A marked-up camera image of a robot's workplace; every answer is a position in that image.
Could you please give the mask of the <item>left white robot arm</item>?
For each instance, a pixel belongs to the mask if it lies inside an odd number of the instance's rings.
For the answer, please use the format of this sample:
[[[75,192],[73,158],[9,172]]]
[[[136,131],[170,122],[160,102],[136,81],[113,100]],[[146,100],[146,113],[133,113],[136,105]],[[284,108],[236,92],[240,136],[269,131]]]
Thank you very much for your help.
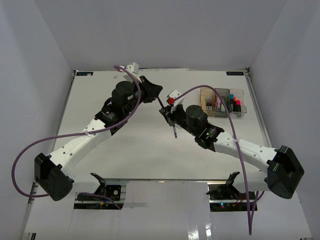
[[[136,85],[127,80],[116,84],[102,109],[77,136],[49,155],[40,153],[34,160],[36,182],[54,200],[60,201],[69,193],[89,193],[99,200],[105,196],[106,187],[102,177],[95,173],[72,176],[72,169],[91,150],[114,135],[126,124],[125,118],[135,106],[151,103],[163,87],[148,81],[144,76]]]

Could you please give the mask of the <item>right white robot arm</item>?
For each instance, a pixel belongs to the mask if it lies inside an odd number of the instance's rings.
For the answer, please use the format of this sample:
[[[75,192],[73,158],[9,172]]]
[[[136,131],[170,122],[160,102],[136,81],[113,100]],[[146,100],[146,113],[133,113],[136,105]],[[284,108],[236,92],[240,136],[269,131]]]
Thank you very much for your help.
[[[234,137],[222,128],[211,124],[207,114],[198,105],[183,109],[181,104],[168,105],[159,110],[172,127],[178,125],[192,136],[203,149],[242,159],[256,167],[258,172],[246,173],[247,187],[237,173],[231,174],[226,184],[226,195],[236,200],[246,190],[269,191],[291,199],[305,171],[294,151],[288,146],[272,148]]]

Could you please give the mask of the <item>green translucent correction tape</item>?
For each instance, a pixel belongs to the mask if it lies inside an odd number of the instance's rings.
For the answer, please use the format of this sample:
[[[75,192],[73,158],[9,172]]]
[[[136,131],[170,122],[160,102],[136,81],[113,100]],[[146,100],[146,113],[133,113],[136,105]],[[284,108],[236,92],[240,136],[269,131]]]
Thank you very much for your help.
[[[221,111],[221,112],[225,112],[225,111],[226,111],[226,110],[225,110],[225,107],[224,107],[224,105],[223,105],[223,101],[221,101],[220,111]]]

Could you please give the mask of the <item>purple gel pen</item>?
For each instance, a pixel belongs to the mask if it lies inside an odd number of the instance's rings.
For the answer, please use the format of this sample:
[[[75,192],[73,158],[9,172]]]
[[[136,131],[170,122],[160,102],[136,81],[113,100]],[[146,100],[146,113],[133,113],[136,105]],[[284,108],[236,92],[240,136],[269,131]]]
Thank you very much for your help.
[[[175,123],[170,119],[172,105],[168,104],[167,106],[164,106],[164,104],[161,101],[159,96],[157,97],[157,100],[158,100],[158,103],[160,104],[159,113],[164,117],[164,119],[167,122],[167,124],[170,127],[172,127],[173,133],[174,133],[174,137],[177,139],[178,135],[177,135],[177,130],[176,130],[176,127],[175,127]]]

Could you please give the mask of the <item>pink translucent correction tape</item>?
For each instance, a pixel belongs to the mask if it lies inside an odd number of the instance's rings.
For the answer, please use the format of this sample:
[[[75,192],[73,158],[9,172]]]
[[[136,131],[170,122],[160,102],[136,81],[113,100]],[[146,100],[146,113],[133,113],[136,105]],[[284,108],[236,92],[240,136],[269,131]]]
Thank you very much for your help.
[[[215,107],[217,112],[221,111],[221,100],[217,95],[215,96]]]

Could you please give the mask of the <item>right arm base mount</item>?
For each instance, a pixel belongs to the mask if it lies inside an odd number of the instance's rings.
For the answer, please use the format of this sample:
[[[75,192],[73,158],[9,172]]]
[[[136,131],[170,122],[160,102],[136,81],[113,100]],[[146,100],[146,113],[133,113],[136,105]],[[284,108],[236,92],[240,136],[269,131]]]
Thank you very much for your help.
[[[240,173],[233,172],[226,182],[208,183],[209,206],[211,212],[246,212],[246,194],[238,191],[233,183]]]

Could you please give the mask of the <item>blue cap black highlighter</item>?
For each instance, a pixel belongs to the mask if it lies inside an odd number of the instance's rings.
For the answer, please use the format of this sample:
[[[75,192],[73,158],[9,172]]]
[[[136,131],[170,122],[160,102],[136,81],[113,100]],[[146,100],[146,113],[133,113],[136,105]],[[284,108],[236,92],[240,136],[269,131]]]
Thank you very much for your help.
[[[236,111],[236,107],[235,107],[235,97],[233,94],[229,95],[229,102],[230,102],[230,109],[232,112]]]

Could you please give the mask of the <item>orange cap black highlighter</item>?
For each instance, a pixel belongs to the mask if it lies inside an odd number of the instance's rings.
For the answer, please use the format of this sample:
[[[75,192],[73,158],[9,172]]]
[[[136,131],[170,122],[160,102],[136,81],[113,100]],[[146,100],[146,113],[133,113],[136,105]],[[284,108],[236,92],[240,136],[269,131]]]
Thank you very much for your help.
[[[234,112],[240,112],[241,111],[240,101],[236,97],[234,97],[234,99],[233,99],[233,111]]]

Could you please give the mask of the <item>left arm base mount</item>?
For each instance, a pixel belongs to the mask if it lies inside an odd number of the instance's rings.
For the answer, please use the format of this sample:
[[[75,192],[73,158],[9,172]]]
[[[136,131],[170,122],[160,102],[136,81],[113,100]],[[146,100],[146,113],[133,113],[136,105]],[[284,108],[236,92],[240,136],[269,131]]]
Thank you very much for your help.
[[[77,194],[73,208],[76,210],[121,210],[124,200],[121,185],[105,185],[90,195]]]

